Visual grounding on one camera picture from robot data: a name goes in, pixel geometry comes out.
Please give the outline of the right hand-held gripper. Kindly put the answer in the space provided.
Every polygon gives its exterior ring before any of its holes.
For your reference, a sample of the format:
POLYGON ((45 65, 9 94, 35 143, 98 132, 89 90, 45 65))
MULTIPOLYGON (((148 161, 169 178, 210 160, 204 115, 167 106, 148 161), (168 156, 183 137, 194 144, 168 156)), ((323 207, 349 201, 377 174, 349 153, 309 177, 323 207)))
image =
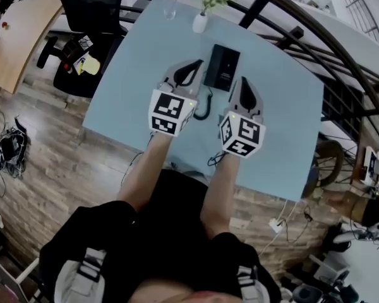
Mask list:
POLYGON ((246 111, 261 116, 263 100, 255 86, 242 76, 229 98, 229 111, 219 124, 222 150, 241 158, 250 158, 262 147, 266 131, 263 124, 237 113, 246 111))

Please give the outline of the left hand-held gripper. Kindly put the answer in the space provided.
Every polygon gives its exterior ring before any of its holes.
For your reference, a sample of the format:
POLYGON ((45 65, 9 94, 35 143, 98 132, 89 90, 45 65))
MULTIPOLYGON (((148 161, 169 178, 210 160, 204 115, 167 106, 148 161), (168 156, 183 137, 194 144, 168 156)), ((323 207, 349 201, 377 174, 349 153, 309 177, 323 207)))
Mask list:
POLYGON ((152 92, 148 125, 152 131, 177 137, 193 117, 205 62, 191 59, 167 69, 152 92))

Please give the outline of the black telephone handset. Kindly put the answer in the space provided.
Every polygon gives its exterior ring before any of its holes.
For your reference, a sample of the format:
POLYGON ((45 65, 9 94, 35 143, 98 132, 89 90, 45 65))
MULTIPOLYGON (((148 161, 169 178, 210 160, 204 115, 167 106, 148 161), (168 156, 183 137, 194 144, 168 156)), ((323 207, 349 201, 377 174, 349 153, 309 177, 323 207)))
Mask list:
POLYGON ((208 69, 205 74, 204 85, 220 88, 220 65, 224 54, 224 47, 215 44, 209 61, 208 69))

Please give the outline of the person's left forearm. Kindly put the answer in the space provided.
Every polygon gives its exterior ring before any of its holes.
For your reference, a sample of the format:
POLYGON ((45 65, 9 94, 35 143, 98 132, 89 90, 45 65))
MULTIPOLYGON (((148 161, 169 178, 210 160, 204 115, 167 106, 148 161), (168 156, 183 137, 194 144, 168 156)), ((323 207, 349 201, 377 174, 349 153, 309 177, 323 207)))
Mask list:
POLYGON ((136 212, 140 211, 151 198, 171 141, 172 136, 154 133, 147 149, 124 178, 118 199, 130 204, 136 212))

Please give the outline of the person's right forearm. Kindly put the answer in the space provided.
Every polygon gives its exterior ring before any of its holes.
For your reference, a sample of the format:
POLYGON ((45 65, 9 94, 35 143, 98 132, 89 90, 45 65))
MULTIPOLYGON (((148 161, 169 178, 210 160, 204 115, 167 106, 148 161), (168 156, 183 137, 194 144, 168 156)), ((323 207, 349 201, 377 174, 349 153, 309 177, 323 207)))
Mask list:
POLYGON ((209 239, 229 232, 240 158, 228 153, 218 163, 205 194, 200 220, 209 239))

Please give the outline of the black rectangular box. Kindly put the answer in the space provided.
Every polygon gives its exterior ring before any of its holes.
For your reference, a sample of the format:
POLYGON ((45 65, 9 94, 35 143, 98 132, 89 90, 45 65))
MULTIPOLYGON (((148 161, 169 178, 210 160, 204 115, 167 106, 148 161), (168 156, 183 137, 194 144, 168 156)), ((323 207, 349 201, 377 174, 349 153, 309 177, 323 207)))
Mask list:
POLYGON ((238 65, 240 52, 224 47, 219 64, 219 82, 217 87, 228 92, 231 89, 234 74, 238 65))

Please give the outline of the white vase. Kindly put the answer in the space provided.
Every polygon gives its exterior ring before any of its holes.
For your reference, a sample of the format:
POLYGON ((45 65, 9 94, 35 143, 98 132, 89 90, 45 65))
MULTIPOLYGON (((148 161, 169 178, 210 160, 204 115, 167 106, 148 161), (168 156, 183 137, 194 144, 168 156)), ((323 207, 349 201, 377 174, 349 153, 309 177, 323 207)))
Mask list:
POLYGON ((205 13, 199 13, 195 16, 192 29, 195 33, 203 33, 208 23, 208 16, 205 13))

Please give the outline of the clear drinking glass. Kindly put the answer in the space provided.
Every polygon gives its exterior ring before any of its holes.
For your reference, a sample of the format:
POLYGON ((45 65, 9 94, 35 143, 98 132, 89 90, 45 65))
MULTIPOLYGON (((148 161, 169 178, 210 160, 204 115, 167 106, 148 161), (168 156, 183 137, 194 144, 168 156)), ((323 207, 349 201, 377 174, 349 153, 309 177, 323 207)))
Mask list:
POLYGON ((177 0, 164 0, 164 16, 167 20, 173 20, 176 15, 177 0))

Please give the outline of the yellow item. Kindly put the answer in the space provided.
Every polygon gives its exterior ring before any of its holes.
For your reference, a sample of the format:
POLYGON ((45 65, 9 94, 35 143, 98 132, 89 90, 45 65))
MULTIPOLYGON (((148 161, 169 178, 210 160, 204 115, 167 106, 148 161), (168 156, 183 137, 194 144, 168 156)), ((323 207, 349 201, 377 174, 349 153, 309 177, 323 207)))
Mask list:
POLYGON ((82 72, 87 72, 90 75, 96 75, 100 71, 100 66, 99 60, 87 54, 80 60, 78 73, 82 74, 82 72))

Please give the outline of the round brown stool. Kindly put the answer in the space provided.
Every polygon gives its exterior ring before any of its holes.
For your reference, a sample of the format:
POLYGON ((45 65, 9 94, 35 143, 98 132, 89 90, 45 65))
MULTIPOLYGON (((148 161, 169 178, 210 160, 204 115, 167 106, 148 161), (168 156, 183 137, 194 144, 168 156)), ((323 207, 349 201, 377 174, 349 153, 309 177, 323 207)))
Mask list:
POLYGON ((315 148, 310 171, 303 189, 302 198, 307 198, 316 189, 323 189, 335 182, 344 163, 344 151, 335 140, 320 141, 315 148))

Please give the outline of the black office chair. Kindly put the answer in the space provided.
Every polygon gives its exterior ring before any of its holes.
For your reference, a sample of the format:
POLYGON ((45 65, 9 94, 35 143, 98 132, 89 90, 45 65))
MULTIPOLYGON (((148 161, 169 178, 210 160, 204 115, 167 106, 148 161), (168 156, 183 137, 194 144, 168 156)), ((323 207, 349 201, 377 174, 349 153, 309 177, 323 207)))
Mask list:
POLYGON ((76 97, 92 98, 107 66, 127 34, 119 23, 122 0, 61 0, 66 19, 75 36, 58 49, 57 37, 51 37, 37 60, 43 68, 49 56, 57 57, 60 65, 53 85, 76 97), (96 75, 78 73, 81 58, 90 54, 99 60, 96 75))

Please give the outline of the white power strip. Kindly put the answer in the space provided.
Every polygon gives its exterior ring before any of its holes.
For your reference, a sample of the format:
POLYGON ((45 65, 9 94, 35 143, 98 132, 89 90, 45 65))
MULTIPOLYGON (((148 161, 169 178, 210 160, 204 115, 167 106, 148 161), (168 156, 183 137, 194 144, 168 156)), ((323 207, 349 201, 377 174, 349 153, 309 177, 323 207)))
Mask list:
POLYGON ((276 233, 280 233, 284 226, 284 221, 282 219, 278 220, 276 218, 272 218, 268 225, 271 227, 271 229, 276 233))

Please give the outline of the person's black shirt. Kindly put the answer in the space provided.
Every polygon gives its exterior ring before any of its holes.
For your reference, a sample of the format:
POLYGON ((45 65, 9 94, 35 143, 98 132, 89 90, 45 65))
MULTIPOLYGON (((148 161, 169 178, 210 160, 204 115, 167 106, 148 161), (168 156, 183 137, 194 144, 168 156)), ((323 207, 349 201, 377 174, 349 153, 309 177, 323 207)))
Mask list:
POLYGON ((148 204, 81 206, 40 251, 39 269, 55 303, 128 303, 149 280, 257 303, 280 303, 278 285, 255 249, 229 232, 209 239, 200 221, 206 185, 163 170, 148 204))

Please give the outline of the wooden desk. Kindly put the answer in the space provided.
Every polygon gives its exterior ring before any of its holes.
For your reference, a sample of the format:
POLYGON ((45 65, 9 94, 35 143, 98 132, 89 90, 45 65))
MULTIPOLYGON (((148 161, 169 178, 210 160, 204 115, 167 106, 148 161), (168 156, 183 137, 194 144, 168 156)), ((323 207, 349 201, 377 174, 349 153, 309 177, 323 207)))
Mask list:
POLYGON ((61 0, 22 0, 0 20, 0 88, 14 94, 36 48, 63 12, 61 0), (2 28, 2 22, 9 29, 2 28))

